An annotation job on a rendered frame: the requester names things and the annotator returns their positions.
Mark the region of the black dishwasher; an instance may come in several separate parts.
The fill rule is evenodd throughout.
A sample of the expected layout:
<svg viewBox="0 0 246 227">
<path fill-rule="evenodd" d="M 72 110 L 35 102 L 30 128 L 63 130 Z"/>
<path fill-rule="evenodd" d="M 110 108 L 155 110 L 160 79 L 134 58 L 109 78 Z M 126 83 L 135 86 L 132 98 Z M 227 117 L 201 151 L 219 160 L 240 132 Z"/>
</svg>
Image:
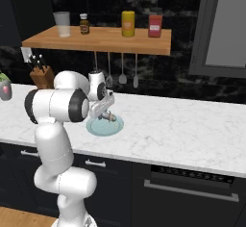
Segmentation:
<svg viewBox="0 0 246 227">
<path fill-rule="evenodd" d="M 230 196 L 239 202 L 149 189 L 152 184 Z M 246 179 L 170 166 L 133 164 L 132 227 L 236 227 L 246 212 Z"/>
</svg>

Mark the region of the wooden wall shelf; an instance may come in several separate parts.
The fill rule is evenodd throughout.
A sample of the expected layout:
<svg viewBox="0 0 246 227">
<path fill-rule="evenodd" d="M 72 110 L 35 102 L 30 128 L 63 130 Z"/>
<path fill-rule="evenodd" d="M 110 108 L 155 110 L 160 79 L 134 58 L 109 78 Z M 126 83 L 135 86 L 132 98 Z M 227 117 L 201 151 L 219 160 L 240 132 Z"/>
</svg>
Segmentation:
<svg viewBox="0 0 246 227">
<path fill-rule="evenodd" d="M 148 30 L 135 29 L 135 35 L 125 38 L 116 27 L 91 27 L 82 35 L 79 26 L 71 26 L 71 36 L 61 38 L 56 26 L 22 41 L 24 47 L 77 51 L 113 52 L 169 56 L 171 52 L 170 29 L 162 29 L 159 38 L 149 38 Z"/>
</svg>

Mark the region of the hanging metal spoon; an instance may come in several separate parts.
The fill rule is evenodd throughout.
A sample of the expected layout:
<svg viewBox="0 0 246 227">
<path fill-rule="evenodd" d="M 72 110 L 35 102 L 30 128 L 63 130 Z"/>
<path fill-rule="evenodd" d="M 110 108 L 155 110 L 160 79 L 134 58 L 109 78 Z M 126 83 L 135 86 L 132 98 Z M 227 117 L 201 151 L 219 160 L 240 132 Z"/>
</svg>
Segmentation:
<svg viewBox="0 0 246 227">
<path fill-rule="evenodd" d="M 135 76 L 134 76 L 134 88 L 138 87 L 138 76 L 137 76 L 137 62 L 138 62 L 138 57 L 137 54 L 135 54 Z"/>
</svg>

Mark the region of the dark drawer front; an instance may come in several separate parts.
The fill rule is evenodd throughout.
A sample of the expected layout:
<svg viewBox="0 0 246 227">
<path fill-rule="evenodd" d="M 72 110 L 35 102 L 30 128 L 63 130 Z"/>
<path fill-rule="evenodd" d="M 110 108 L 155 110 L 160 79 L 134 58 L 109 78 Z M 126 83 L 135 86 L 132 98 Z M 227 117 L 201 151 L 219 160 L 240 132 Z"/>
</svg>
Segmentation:
<svg viewBox="0 0 246 227">
<path fill-rule="evenodd" d="M 107 166 L 86 165 L 86 160 Z M 131 227 L 131 163 L 75 154 L 73 165 L 96 175 L 97 188 L 85 203 L 98 227 Z"/>
<path fill-rule="evenodd" d="M 35 172 L 41 166 L 40 158 L 23 156 L 20 153 L 21 150 L 36 153 L 37 149 L 5 142 L 0 142 L 0 148 L 11 166 L 14 179 L 19 187 L 20 195 L 15 197 L 14 207 L 35 214 L 58 217 L 58 196 L 38 189 L 34 184 Z"/>
</svg>

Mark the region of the dark tall cabinet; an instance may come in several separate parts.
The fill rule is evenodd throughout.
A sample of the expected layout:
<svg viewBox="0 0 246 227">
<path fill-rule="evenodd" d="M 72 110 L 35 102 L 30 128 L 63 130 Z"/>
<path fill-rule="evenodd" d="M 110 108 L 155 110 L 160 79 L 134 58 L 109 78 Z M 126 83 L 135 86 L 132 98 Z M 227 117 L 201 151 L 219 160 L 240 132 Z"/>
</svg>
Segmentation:
<svg viewBox="0 0 246 227">
<path fill-rule="evenodd" d="M 21 47 L 54 25 L 51 0 L 0 0 L 0 46 Z"/>
</svg>

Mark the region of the grey framed window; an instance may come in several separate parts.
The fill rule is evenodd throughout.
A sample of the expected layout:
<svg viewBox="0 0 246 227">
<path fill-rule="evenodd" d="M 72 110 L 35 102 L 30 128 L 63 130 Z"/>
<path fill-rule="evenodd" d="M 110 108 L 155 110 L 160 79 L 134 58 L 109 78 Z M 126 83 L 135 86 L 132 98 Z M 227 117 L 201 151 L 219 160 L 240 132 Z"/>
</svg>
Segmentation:
<svg viewBox="0 0 246 227">
<path fill-rule="evenodd" d="M 246 79 L 246 0 L 201 0 L 189 74 Z"/>
</svg>

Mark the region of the light blue plate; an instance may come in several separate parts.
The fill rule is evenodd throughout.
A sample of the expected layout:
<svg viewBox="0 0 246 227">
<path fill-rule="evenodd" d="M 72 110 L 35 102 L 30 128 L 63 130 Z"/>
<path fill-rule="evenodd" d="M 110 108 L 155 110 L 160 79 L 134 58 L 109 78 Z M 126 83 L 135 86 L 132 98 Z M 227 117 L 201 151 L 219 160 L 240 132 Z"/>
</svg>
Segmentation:
<svg viewBox="0 0 246 227">
<path fill-rule="evenodd" d="M 120 116 L 115 121 L 107 119 L 89 119 L 86 123 L 87 130 L 97 137 L 109 137 L 119 133 L 124 127 L 124 121 Z"/>
</svg>

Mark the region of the clear glass cup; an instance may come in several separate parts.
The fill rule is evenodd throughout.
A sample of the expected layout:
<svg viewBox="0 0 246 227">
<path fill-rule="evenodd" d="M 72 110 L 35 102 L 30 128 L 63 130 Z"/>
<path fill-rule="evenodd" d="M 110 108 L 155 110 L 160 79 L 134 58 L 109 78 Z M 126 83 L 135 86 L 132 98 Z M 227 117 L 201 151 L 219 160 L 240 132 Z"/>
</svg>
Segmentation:
<svg viewBox="0 0 246 227">
<path fill-rule="evenodd" d="M 70 12 L 55 12 L 54 18 L 61 38 L 68 38 L 71 35 L 70 30 Z"/>
</svg>

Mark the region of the brown bottle with white cap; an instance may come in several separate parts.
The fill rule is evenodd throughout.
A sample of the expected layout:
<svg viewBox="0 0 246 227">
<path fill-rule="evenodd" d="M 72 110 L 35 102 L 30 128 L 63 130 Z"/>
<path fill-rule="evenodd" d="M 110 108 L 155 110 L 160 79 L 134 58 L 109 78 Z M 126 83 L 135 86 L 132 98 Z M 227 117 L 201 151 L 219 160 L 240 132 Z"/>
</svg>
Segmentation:
<svg viewBox="0 0 246 227">
<path fill-rule="evenodd" d="M 87 20 L 87 14 L 81 13 L 80 18 L 81 18 L 81 21 L 80 21 L 81 34 L 88 35 L 89 34 L 89 22 Z"/>
</svg>

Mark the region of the hanging metal spatula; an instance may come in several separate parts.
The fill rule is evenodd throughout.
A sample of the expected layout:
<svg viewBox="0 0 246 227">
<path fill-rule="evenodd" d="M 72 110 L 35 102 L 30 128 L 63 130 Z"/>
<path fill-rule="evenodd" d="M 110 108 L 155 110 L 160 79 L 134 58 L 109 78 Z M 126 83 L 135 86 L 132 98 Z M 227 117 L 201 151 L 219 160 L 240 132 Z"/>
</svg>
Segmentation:
<svg viewBox="0 0 246 227">
<path fill-rule="evenodd" d="M 119 75 L 118 81 L 122 85 L 127 83 L 127 76 L 124 74 L 124 54 L 121 54 L 121 74 Z"/>
</svg>

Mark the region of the yellow jar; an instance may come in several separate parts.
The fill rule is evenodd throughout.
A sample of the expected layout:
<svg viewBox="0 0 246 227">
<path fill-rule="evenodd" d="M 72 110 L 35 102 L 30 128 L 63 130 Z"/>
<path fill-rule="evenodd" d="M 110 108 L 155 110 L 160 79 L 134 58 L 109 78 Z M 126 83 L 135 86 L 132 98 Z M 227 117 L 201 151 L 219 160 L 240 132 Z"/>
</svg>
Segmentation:
<svg viewBox="0 0 246 227">
<path fill-rule="evenodd" d="M 135 35 L 135 13 L 124 11 L 121 14 L 121 32 L 123 37 L 133 37 Z"/>
</svg>

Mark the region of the red jar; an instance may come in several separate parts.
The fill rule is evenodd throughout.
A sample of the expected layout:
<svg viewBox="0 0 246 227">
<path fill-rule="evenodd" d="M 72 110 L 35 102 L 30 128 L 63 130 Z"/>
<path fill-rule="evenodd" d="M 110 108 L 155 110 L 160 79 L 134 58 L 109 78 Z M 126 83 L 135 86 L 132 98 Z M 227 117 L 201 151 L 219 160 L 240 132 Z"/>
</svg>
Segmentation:
<svg viewBox="0 0 246 227">
<path fill-rule="evenodd" d="M 159 38 L 161 36 L 162 8 L 153 8 L 149 14 L 148 37 Z"/>
</svg>

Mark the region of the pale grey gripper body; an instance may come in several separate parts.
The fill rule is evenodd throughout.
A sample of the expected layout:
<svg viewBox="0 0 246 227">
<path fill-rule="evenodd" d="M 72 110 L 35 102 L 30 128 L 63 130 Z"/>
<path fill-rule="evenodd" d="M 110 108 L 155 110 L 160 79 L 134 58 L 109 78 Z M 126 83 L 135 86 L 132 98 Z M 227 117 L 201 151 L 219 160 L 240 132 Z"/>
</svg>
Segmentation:
<svg viewBox="0 0 246 227">
<path fill-rule="evenodd" d="M 102 100 L 90 100 L 89 103 L 89 117 L 96 119 L 103 112 L 109 112 L 109 107 L 114 103 L 114 96 L 107 95 Z"/>
</svg>

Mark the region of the wooden knife block with knives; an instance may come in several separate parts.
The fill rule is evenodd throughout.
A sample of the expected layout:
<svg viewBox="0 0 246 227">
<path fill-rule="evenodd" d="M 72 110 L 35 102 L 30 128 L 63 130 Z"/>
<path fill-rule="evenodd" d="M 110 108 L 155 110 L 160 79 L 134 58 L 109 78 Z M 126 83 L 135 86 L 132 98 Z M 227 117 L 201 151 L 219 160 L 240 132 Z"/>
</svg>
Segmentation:
<svg viewBox="0 0 246 227">
<path fill-rule="evenodd" d="M 53 88 L 54 87 L 54 73 L 50 65 L 46 63 L 42 55 L 29 56 L 31 63 L 30 77 L 38 89 Z"/>
</svg>

